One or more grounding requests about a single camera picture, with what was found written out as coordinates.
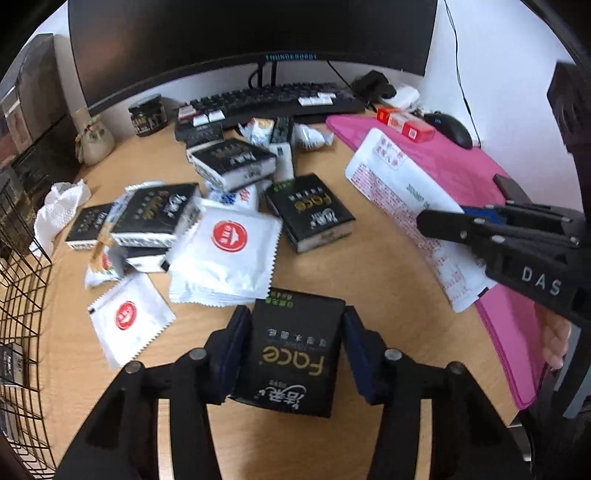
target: jar lid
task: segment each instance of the jar lid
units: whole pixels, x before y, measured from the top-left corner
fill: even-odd
[[[129,113],[134,113],[133,111],[140,109],[142,107],[145,107],[146,105],[148,105],[149,103],[160,103],[160,99],[162,98],[162,95],[160,95],[159,93],[155,93],[153,95],[150,95],[148,97],[144,97],[140,100],[138,100],[135,103],[132,103],[127,110],[129,110]]]

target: metal wire rack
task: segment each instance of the metal wire rack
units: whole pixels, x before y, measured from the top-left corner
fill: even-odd
[[[51,259],[33,238],[35,212],[8,168],[0,172],[0,434],[35,479],[56,463],[39,385],[39,339]]]

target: human hand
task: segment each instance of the human hand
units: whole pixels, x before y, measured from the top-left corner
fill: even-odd
[[[535,315],[542,332],[542,354],[551,368],[559,369],[564,365],[563,356],[569,348],[572,324],[560,315],[538,305],[534,305]]]

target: crumpled tissue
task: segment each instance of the crumpled tissue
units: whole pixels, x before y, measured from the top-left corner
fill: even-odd
[[[47,255],[53,253],[53,239],[70,223],[76,215],[76,209],[90,198],[90,189],[84,180],[76,184],[61,181],[51,186],[45,197],[45,205],[37,212],[35,218],[35,240]],[[31,253],[40,257],[41,251],[35,242],[29,247]]]

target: black keyboard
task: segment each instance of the black keyboard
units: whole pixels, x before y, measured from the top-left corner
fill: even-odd
[[[363,101],[335,83],[289,83],[213,95],[191,101],[205,115],[221,111],[222,128],[245,125],[251,118],[295,117],[299,123],[323,122],[326,116],[365,111]],[[178,129],[192,125],[178,125]]]

